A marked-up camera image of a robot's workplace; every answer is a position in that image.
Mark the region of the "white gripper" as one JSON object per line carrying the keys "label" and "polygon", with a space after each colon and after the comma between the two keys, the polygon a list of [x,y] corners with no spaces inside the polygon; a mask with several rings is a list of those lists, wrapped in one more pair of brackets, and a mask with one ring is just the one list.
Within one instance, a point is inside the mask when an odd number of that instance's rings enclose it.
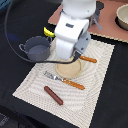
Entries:
{"label": "white gripper", "polygon": [[75,53],[83,54],[91,36],[87,31],[88,19],[74,19],[62,12],[55,28],[56,54],[61,60],[68,60]]}

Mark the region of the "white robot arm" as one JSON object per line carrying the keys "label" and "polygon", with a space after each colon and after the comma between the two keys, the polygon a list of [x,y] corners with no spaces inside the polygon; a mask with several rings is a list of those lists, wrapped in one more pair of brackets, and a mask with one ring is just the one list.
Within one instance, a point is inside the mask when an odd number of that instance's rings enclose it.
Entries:
{"label": "white robot arm", "polygon": [[91,35],[91,25],[96,10],[96,0],[62,0],[62,12],[55,28],[56,54],[61,60],[85,52]]}

